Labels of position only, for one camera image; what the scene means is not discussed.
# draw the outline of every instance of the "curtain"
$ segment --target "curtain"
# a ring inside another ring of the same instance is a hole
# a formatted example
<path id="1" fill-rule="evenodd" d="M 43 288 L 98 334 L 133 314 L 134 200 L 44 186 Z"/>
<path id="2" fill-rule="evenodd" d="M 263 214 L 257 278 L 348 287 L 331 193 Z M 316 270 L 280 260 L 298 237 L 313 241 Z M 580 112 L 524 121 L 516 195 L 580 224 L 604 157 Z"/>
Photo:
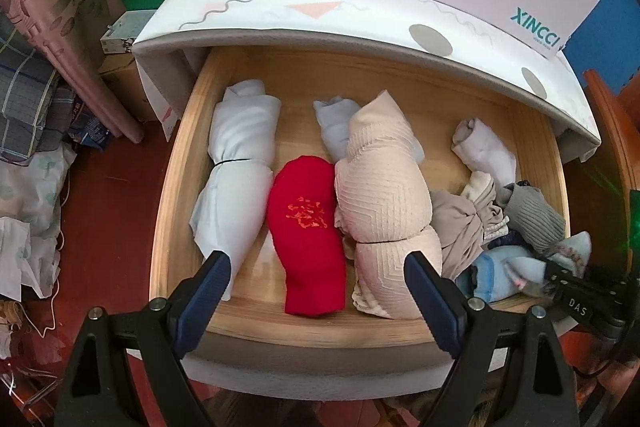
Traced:
<path id="1" fill-rule="evenodd" d="M 0 9 L 111 133 L 142 140 L 142 127 L 97 72 L 104 59 L 100 37 L 124 12 L 121 0 L 0 0 Z"/>

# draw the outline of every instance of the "orange embroidered pattern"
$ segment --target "orange embroidered pattern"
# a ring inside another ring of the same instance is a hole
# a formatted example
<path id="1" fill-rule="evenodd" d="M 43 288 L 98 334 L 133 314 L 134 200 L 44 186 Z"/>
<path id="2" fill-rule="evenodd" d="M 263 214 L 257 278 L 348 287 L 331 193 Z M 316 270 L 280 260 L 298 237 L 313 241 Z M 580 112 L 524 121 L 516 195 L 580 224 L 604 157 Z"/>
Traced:
<path id="1" fill-rule="evenodd" d="M 287 208 L 292 212 L 295 212 L 295 214 L 287 214 L 286 217 L 297 220 L 298 224 L 303 229 L 313 227 L 327 228 L 322 217 L 324 215 L 324 208 L 322 208 L 320 201 L 312 203 L 311 200 L 305 200 L 302 196 L 300 196 L 296 201 L 299 201 L 300 204 L 289 203 L 287 206 Z"/>

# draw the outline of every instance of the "wooden drawer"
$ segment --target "wooden drawer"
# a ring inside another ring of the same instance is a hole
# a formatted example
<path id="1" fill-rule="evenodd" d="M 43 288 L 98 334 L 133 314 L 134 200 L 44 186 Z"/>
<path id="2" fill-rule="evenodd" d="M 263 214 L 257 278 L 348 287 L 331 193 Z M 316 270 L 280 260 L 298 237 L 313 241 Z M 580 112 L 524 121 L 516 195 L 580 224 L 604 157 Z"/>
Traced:
<path id="1" fill-rule="evenodd" d="M 457 124 L 479 117 L 518 158 L 519 177 L 539 187 L 567 222 L 569 215 L 558 146 L 548 118 L 503 94 L 426 68 L 382 58 L 256 46 L 214 48 L 197 79 L 180 123 L 162 190 L 154 238 L 150 297 L 168 296 L 202 263 L 189 218 L 212 162 L 207 140 L 213 109 L 226 86 L 260 78 L 266 92 L 282 101 L 276 132 L 274 172 L 300 155 L 329 159 L 312 107 L 335 95 L 364 105 L 388 89 L 412 124 L 426 159 L 420 165 L 429 188 L 459 193 L 470 172 L 451 152 Z M 229 302 L 218 306 L 207 330 L 265 343 L 305 347 L 387 347 L 432 342 L 420 320 L 388 320 L 347 308 L 318 319 L 286 315 L 284 270 L 275 257 L 257 266 L 263 228 L 242 266 Z M 518 295 L 495 306 L 526 311 L 532 301 Z"/>

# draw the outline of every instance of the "silver bolt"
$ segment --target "silver bolt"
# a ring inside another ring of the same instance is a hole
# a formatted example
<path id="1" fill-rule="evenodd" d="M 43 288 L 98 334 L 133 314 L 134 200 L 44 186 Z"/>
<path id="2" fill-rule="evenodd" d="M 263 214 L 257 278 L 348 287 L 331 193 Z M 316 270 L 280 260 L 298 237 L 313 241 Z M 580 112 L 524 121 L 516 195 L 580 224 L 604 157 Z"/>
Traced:
<path id="1" fill-rule="evenodd" d="M 543 319 L 546 317 L 546 310 L 542 306 L 531 307 L 531 313 L 537 319 Z"/>
<path id="2" fill-rule="evenodd" d="M 89 313 L 87 313 L 87 317 L 89 317 L 92 321 L 98 320 L 100 317 L 102 317 L 102 308 L 100 308 L 100 306 L 91 308 L 89 310 Z"/>
<path id="3" fill-rule="evenodd" d="M 484 309 L 484 301 L 478 297 L 471 297 L 466 303 L 475 312 L 479 312 Z"/>
<path id="4" fill-rule="evenodd" d="M 156 297 L 149 301 L 149 309 L 155 312 L 159 312 L 166 306 L 166 299 L 164 297 Z"/>

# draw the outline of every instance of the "red garment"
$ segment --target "red garment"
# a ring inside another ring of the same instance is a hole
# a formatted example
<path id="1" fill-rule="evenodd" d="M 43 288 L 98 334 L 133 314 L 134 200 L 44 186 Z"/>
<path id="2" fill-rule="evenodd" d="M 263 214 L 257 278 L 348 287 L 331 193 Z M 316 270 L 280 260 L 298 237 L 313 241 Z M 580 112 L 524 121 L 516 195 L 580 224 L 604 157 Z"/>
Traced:
<path id="1" fill-rule="evenodd" d="M 316 317 L 344 308 L 346 264 L 334 227 L 334 166 L 300 156 L 276 175 L 267 203 L 273 246 L 284 266 L 284 311 Z"/>

